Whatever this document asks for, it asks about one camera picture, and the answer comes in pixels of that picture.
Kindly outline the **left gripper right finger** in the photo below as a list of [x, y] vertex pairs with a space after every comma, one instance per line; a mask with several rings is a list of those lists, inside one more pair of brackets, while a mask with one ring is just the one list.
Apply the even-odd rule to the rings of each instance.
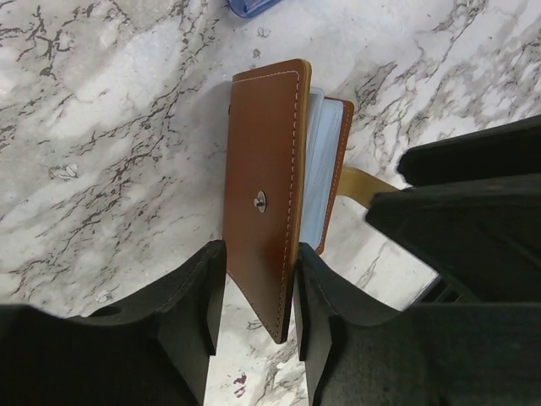
[[538, 304], [416, 303], [399, 311], [307, 244], [296, 265], [299, 356], [313, 405], [537, 405]]

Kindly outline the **brown leather card holder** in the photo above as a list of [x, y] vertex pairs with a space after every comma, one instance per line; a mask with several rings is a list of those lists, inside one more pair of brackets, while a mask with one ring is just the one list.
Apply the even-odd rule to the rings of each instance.
[[298, 248], [317, 253], [339, 196], [369, 206], [391, 186], [345, 156], [354, 106], [311, 84], [308, 61], [236, 74], [228, 113], [227, 270], [276, 343], [287, 340]]

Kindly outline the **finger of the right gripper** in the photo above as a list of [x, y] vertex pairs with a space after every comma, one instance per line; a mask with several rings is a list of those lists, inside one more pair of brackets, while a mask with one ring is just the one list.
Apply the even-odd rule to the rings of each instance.
[[366, 221], [483, 302], [540, 300], [540, 119], [407, 150]]

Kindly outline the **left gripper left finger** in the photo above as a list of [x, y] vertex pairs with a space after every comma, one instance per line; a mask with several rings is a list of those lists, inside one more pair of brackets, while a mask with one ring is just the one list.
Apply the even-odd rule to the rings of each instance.
[[4, 405], [201, 405], [216, 353], [225, 244], [88, 316], [1, 308]]

